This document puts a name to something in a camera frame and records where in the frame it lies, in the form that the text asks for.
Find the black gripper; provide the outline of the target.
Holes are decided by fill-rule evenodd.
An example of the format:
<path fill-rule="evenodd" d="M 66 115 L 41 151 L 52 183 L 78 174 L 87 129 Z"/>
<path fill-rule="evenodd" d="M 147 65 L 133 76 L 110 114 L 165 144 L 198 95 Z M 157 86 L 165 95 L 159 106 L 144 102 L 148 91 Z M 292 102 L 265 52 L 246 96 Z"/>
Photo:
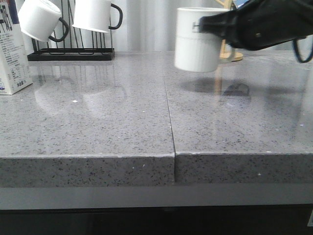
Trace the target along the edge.
<path fill-rule="evenodd" d="M 199 20 L 199 33 L 236 48 L 261 50 L 313 34 L 311 0 L 248 0 L 236 10 Z"/>

